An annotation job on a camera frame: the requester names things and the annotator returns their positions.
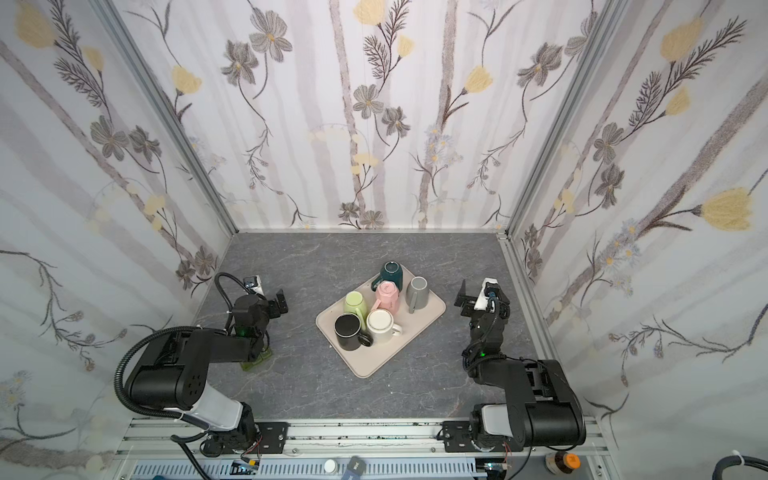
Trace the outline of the black mug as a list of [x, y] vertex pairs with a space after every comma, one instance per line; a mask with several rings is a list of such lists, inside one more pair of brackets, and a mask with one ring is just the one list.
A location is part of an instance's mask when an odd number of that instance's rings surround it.
[[334, 332], [339, 347], [343, 351], [354, 351], [359, 347], [371, 347], [373, 339], [361, 324], [360, 319], [351, 313], [340, 315], [334, 323]]

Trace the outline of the white mug red inside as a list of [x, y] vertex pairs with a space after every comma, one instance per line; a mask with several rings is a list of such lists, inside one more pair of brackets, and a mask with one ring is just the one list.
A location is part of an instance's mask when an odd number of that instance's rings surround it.
[[373, 345], [384, 344], [403, 334], [403, 329], [395, 322], [394, 315], [386, 310], [371, 311], [366, 324]]

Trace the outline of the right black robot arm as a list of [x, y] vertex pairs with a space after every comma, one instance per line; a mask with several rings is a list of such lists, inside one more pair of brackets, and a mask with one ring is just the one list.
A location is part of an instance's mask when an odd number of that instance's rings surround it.
[[575, 447], [587, 428], [579, 399], [556, 360], [512, 357], [502, 352], [511, 301], [495, 279], [477, 295], [462, 284], [454, 305], [470, 319], [462, 367], [481, 386], [499, 388], [502, 403], [474, 406], [467, 421], [445, 421], [436, 439], [448, 453], [520, 452], [532, 447]]

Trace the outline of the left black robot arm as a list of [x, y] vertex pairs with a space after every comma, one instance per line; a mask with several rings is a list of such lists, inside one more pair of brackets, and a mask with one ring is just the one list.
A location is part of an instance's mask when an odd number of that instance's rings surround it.
[[219, 272], [213, 284], [220, 294], [225, 292], [221, 285], [224, 279], [233, 281], [243, 292], [235, 300], [224, 300], [224, 327], [157, 330], [126, 352], [113, 379], [115, 395], [128, 410], [199, 428], [195, 438], [208, 457], [253, 453], [264, 439], [252, 408], [211, 386], [210, 366], [237, 364], [249, 370], [267, 360], [272, 354], [269, 323], [289, 311], [284, 291], [267, 297], [259, 276], [238, 279]]

